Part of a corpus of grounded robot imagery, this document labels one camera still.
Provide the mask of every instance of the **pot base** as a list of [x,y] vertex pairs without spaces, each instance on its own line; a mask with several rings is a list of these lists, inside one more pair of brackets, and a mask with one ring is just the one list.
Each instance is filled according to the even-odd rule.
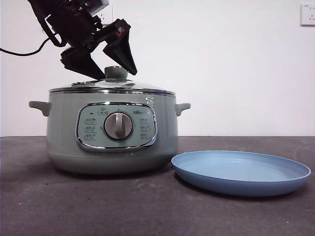
[[54,166],[64,171],[88,175],[119,175],[162,167],[174,155],[175,153],[159,153],[122,158],[79,158],[48,154],[48,158]]

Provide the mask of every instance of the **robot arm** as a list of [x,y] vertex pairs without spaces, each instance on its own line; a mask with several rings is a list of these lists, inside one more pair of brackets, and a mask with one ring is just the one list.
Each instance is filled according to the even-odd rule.
[[[135,75],[130,46],[130,25],[122,19],[103,26],[98,16],[93,16],[109,3],[108,0],[28,0],[33,11],[53,44],[71,46],[62,52],[61,62],[66,69],[87,75],[97,80],[105,78],[103,71],[91,58],[91,52],[100,42],[106,41],[103,52]],[[59,34],[59,42],[50,30]]]

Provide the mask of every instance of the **chrome trim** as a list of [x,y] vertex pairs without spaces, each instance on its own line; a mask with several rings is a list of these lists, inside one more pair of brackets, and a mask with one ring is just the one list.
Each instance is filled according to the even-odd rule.
[[165,93],[170,95],[175,95],[174,92],[159,90],[159,89],[150,89],[150,88],[104,88],[104,87],[67,87],[67,88],[53,88],[49,92],[62,92],[62,91],[129,91],[129,92],[149,92],[149,93]]
[[[80,139],[79,133],[78,133],[79,118],[80,118],[81,112],[82,112],[82,110],[84,108],[86,108],[88,106],[94,106],[94,105],[129,105],[129,106],[144,106],[144,107],[148,107],[151,110],[152,114],[153,114],[153,121],[154,121],[154,127],[155,127],[154,136],[147,143],[142,144],[142,145],[132,146],[132,147],[96,147],[96,146],[92,146],[92,145],[88,145],[88,144],[84,143],[84,141]],[[125,150],[125,151],[135,150],[135,149],[138,149],[138,148],[151,146],[156,141],[157,134],[158,134],[157,117],[156,117],[156,114],[155,114],[155,112],[154,112],[154,110],[153,110],[153,108],[151,106],[149,106],[147,104],[143,104],[143,103],[132,103],[132,102],[96,102],[96,103],[87,103],[83,107],[81,107],[81,109],[79,110],[79,113],[78,113],[78,116],[77,116],[77,119],[76,119],[76,124],[75,124],[74,136],[76,138],[76,141],[77,141],[78,145],[82,149],[84,149],[86,151],[114,152],[114,151],[122,151],[122,150]]]
[[156,96],[166,96],[166,97],[176,97],[175,93],[158,93],[158,92],[140,92],[140,91],[114,91],[114,90],[97,90],[97,91],[58,91],[50,92],[50,94],[70,94],[70,93],[100,93],[100,94],[136,94],[136,95],[156,95]]

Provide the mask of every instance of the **control panel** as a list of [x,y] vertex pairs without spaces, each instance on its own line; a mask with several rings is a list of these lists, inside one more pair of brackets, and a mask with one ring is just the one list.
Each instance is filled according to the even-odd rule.
[[157,136],[153,109],[146,104],[105,102],[85,105],[78,114],[76,138],[87,150],[152,145]]

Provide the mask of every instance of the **plate rim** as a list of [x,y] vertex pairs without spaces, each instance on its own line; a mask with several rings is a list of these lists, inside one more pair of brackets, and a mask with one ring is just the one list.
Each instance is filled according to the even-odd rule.
[[[297,164],[299,164],[299,165],[302,165],[302,166],[306,167],[306,169],[308,170],[308,173],[307,173],[306,175],[302,176],[302,177],[292,178],[292,179],[290,179],[290,180],[275,180],[275,181],[241,180],[241,179],[229,179],[229,178],[212,177],[212,176],[206,176],[206,175],[202,175],[202,174],[190,172],[190,171],[188,171],[188,170],[184,170],[184,169],[182,169],[182,168],[176,166],[176,165],[174,164],[174,162],[173,162],[173,160],[174,160],[175,158],[178,158],[178,156],[186,155],[186,154],[189,154],[189,153],[196,153],[196,152],[241,152],[241,153],[251,153],[251,154],[264,155],[264,156],[271,156],[271,157],[275,157],[275,158],[284,159],[284,160],[286,160],[286,161],[292,161],[292,162],[295,162],[295,163],[297,163]],[[284,157],[280,157],[280,156],[274,156],[274,155],[264,154],[264,153],[250,152],[250,151],[237,151],[237,150],[200,150],[200,151],[188,151],[188,152],[183,152],[183,153],[180,153],[180,154],[174,156],[174,157],[171,159],[171,163],[172,163],[173,167],[175,167],[175,172],[176,172],[176,168],[178,168],[179,170],[182,170],[182,171],[184,171],[184,172],[187,172],[187,173],[190,173],[190,174],[194,174],[194,175],[198,175],[198,176],[202,176],[202,177],[214,178],[214,179],[220,179],[220,180],[228,180],[228,181],[237,181],[237,182],[241,181],[241,182],[248,182],[248,183],[253,183],[253,182],[255,182],[255,183],[281,183],[281,182],[291,182],[291,181],[295,181],[295,180],[301,180],[301,179],[308,178],[308,177],[311,175],[311,173],[312,173],[311,169],[310,169],[308,166],[306,166],[306,165],[304,165],[304,164],[302,164],[302,163],[300,163],[300,162],[298,162],[298,161],[294,161],[294,160],[291,160],[291,159],[288,159],[288,158],[284,158]]]

